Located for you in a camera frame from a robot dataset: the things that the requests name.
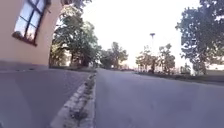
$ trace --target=street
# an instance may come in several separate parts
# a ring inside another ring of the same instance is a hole
[[[44,70],[0,73],[4,128],[46,128],[89,73]]]
[[[96,128],[223,128],[224,87],[98,69]]]

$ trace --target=street lamp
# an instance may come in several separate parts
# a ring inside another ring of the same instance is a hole
[[[155,33],[150,33],[150,36],[152,37],[152,44],[151,44],[151,51],[152,51],[152,49],[153,49],[153,39],[154,39],[154,36],[155,36],[156,34]]]

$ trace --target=sky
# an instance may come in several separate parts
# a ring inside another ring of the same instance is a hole
[[[168,43],[179,67],[185,61],[180,58],[181,34],[175,26],[184,8],[197,6],[199,0],[93,0],[84,8],[83,18],[95,26],[103,49],[115,41],[127,50],[130,67],[135,66],[136,56],[145,45],[157,54],[159,47]],[[154,40],[150,33],[156,34]]]

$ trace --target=lamp post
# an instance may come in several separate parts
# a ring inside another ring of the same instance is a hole
[[[151,52],[152,52],[152,49],[153,49],[153,39],[154,39],[154,36],[155,36],[156,34],[155,33],[150,33],[150,36],[152,37],[152,45],[151,45]]]
[[[152,37],[152,45],[151,45],[151,52],[152,52],[152,55],[154,56],[154,52],[152,51],[153,50],[153,39],[154,39],[154,36],[156,34],[155,33],[150,33],[150,36]],[[156,62],[156,59],[153,58],[152,60],[152,65],[151,65],[151,71],[152,71],[152,74],[154,74],[154,71],[155,71],[155,62]]]

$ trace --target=window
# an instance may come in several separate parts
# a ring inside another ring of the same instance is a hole
[[[46,7],[46,0],[25,0],[13,36],[35,44],[37,30]]]

